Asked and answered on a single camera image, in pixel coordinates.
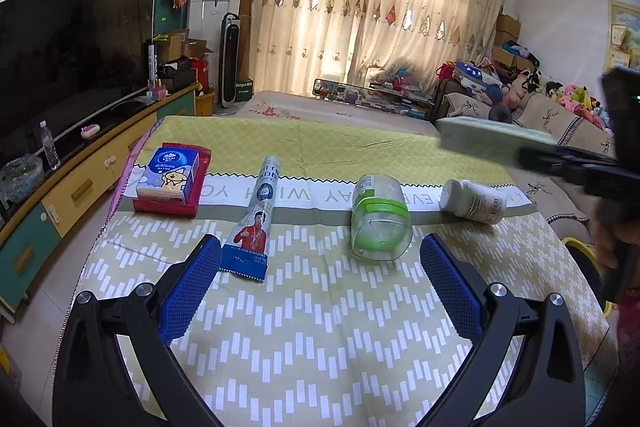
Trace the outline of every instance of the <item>black television screen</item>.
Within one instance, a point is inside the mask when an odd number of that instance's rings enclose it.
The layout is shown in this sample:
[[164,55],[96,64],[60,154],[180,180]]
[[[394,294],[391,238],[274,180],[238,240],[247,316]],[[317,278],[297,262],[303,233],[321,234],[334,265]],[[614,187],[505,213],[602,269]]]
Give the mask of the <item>black television screen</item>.
[[0,166],[146,87],[154,0],[0,2]]

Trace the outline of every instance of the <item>gray stripe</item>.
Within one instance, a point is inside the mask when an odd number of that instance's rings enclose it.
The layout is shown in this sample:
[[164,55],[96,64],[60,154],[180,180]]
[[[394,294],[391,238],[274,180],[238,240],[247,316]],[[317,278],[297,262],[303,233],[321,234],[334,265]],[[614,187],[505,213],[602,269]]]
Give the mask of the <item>gray stripe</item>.
[[[123,212],[133,212],[132,198],[123,197],[118,205],[118,210]],[[507,208],[505,217],[527,216],[537,212],[533,204],[514,206]],[[235,206],[231,204],[201,204],[198,206],[198,213],[195,219],[215,219],[220,221],[231,221],[237,223],[246,213],[245,206]],[[411,224],[440,225],[443,223],[461,223],[465,219],[449,214],[448,212],[412,212]],[[318,210],[317,208],[289,208],[277,206],[273,209],[273,219],[271,221],[277,225],[324,225],[326,227],[348,227],[351,225],[350,210]]]

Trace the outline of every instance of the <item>toothpaste tube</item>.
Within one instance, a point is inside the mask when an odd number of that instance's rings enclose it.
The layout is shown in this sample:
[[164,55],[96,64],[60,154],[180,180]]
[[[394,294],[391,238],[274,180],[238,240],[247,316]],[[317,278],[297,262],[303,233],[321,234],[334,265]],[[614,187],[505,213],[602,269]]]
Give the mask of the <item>toothpaste tube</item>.
[[280,176],[280,160],[267,156],[255,181],[247,213],[233,227],[222,248],[220,269],[264,281],[267,255],[264,249],[269,236],[273,200]]

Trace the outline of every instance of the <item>tiled floor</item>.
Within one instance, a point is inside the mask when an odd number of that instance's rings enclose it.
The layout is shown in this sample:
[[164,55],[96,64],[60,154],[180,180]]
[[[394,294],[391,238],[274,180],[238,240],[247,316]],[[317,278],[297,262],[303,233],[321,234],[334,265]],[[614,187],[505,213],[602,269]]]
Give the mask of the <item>tiled floor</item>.
[[103,195],[67,234],[53,254],[55,262],[44,274],[31,302],[22,305],[15,325],[2,328],[0,343],[22,373],[22,396],[42,420],[51,425],[53,358],[60,330],[78,276],[100,233],[109,210],[111,192]]

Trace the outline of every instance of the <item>tower fan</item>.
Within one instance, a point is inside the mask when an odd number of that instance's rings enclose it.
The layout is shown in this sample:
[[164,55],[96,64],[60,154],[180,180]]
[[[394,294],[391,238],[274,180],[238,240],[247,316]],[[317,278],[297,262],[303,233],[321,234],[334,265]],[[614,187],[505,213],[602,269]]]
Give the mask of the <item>tower fan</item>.
[[215,114],[229,116],[238,111],[236,103],[236,76],[238,72],[238,39],[240,18],[235,13],[222,17],[220,34],[220,62],[218,65],[218,99]]

